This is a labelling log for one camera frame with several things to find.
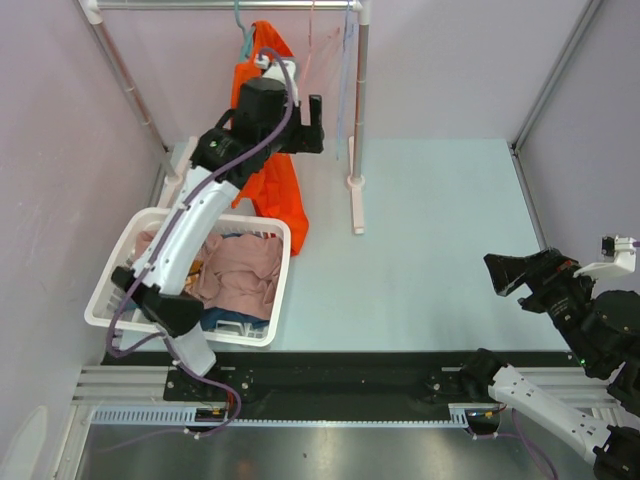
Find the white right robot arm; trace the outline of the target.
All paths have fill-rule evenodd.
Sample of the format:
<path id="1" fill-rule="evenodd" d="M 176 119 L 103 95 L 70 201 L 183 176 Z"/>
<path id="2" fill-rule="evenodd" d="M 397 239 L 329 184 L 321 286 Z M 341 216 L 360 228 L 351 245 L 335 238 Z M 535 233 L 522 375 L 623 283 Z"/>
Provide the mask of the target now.
<path id="1" fill-rule="evenodd" d="M 599 280 L 634 272 L 638 244 L 630 237 L 605 237 L 602 260 L 586 266 L 556 248 L 484 257 L 494 292 L 506 297 L 527 286 L 531 293 L 519 299 L 521 309 L 547 315 L 584 374 L 606 381 L 607 393 L 633 416 L 639 414 L 639 295 L 593 290 Z M 580 455 L 596 478 L 638 478 L 638 429 L 611 425 L 567 405 L 496 353 L 478 349 L 462 366 L 460 383 L 469 399 L 490 398 L 545 428 Z"/>

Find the pink clothes hanger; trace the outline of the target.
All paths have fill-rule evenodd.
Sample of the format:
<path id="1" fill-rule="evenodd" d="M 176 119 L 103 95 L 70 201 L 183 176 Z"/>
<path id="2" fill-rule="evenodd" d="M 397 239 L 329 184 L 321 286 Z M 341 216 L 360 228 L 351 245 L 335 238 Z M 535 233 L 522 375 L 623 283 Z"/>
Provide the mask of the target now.
<path id="1" fill-rule="evenodd" d="M 309 10 L 309 18 L 308 18 L 308 52 L 307 57 L 302 69 L 302 73 L 299 78 L 299 91 L 302 92 L 307 84 L 307 80 L 309 78 L 309 72 L 311 71 L 312 58 L 315 53 L 318 53 L 326 48 L 327 44 L 331 44 L 334 39 L 341 32 L 340 27 L 335 27 L 330 30 L 326 35 L 324 35 L 318 42 L 314 42 L 314 33 L 313 33 L 313 25 L 314 25 L 314 15 L 316 11 L 316 2 L 311 2 L 311 7 Z"/>

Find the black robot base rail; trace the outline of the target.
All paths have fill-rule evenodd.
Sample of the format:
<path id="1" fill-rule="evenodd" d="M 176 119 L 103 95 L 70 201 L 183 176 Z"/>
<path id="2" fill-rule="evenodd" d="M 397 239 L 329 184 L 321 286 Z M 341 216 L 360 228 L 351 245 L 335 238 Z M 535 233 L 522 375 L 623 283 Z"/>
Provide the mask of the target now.
<path id="1" fill-rule="evenodd" d="M 208 409 L 241 408 L 243 420 L 442 420 L 453 403 L 488 402 L 460 368 L 471 351 L 404 353 L 222 352 L 203 384 L 163 352 L 105 355 L 109 367 L 161 367 L 161 397 Z"/>

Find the teal clothes hanger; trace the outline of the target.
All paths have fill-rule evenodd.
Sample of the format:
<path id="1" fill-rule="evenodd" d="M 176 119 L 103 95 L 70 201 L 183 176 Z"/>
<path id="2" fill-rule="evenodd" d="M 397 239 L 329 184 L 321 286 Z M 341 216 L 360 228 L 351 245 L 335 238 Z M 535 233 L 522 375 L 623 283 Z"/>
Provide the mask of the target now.
<path id="1" fill-rule="evenodd" d="M 242 44 L 238 54 L 238 61 L 246 62 L 250 58 L 251 52 L 254 47 L 255 26 L 253 24 L 246 25 L 243 22 L 241 13 L 240 13 L 239 0 L 233 1 L 233 13 L 234 13 L 234 20 L 235 20 L 236 26 L 240 29 L 242 34 Z"/>

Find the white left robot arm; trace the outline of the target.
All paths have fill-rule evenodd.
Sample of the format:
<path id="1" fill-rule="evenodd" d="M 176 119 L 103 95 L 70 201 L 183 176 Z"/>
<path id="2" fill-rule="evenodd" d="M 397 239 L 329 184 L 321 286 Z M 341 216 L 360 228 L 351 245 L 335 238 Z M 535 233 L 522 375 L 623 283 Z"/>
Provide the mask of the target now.
<path id="1" fill-rule="evenodd" d="M 111 275 L 123 292 L 116 312 L 134 305 L 156 325 L 199 399 L 219 392 L 221 376 L 200 325 L 204 305 L 186 291 L 188 272 L 218 218 L 272 155 L 323 151 L 323 99 L 311 94 L 308 105 L 303 124 L 292 85 L 267 76 L 243 83 L 235 107 L 199 138 L 183 190 L 151 244 Z"/>

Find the orange t shirt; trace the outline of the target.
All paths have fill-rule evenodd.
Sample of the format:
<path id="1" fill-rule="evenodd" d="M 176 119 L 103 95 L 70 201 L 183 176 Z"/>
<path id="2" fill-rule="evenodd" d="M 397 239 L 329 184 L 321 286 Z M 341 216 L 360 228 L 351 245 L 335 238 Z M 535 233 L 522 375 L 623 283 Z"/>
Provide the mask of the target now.
<path id="1" fill-rule="evenodd" d="M 259 69 L 254 58 L 260 49 L 269 47 L 282 58 L 294 54 L 279 32 L 268 21 L 258 20 L 252 24 L 253 47 L 249 59 L 238 63 L 234 71 L 231 106 L 236 107 L 241 84 L 257 77 Z M 245 199 L 252 202 L 255 214 L 275 218 L 286 223 L 291 232 L 291 255 L 296 256 L 303 248 L 309 230 L 309 221 L 304 211 L 297 175 L 289 154 L 272 155 L 263 169 L 253 174 L 243 187 L 231 208 L 236 209 Z"/>

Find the light blue clothes hanger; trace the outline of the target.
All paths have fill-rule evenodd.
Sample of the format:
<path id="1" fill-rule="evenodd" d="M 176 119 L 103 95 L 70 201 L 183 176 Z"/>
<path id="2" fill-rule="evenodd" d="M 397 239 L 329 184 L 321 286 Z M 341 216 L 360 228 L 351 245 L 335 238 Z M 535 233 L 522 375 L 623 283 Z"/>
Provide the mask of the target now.
<path id="1" fill-rule="evenodd" d="M 354 35 L 353 16 L 356 12 L 356 1 L 347 1 L 345 7 L 343 36 L 341 42 L 341 63 L 340 63 L 340 80 L 338 93 L 338 110 L 336 117 L 336 148 L 335 160 L 339 161 L 341 157 L 341 146 L 344 134 L 344 119 L 347 101 L 347 86 L 350 69 L 351 42 Z"/>

